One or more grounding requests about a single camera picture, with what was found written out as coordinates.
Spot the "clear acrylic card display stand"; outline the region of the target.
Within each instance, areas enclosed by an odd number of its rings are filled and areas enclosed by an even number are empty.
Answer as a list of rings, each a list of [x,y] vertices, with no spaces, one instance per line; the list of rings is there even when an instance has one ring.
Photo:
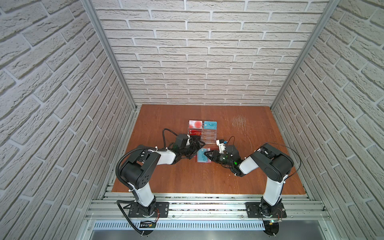
[[[201,138],[201,141],[203,141],[206,144],[216,144],[217,140],[217,130],[205,130],[204,129],[204,121],[203,122],[203,128],[202,135],[198,136]]]

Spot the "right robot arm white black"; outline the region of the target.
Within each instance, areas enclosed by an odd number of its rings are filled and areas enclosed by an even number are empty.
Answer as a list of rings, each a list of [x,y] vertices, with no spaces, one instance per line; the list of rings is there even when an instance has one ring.
[[[210,161],[229,169],[235,176],[244,177],[260,169],[267,176],[265,192],[261,198],[260,210],[265,217],[271,217],[282,202],[282,191],[289,178],[294,161],[290,156],[274,147],[274,143],[264,143],[245,159],[240,158],[234,145],[224,150],[204,153]]]

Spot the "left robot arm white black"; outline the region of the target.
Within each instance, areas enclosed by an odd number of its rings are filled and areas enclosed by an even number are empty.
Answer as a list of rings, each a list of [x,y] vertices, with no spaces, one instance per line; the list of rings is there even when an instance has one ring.
[[[174,143],[163,148],[139,145],[118,161],[116,178],[133,193],[142,213],[150,216],[155,211],[156,197],[149,181],[159,165],[174,165],[182,159],[192,159],[206,145],[200,136],[179,134]]]

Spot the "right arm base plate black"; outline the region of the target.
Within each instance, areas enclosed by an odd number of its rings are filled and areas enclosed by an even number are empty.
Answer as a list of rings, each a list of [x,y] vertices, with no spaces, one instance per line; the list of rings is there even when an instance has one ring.
[[[281,201],[272,207],[260,202],[247,202],[245,205],[248,218],[287,218],[285,207]]]

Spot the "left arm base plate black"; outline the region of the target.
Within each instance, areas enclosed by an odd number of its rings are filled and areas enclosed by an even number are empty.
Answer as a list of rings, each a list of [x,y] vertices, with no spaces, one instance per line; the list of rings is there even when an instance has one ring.
[[[169,213],[170,203],[169,202],[155,202],[150,204],[148,207],[144,207],[139,203],[135,202],[131,204],[129,210],[130,218],[167,218]]]

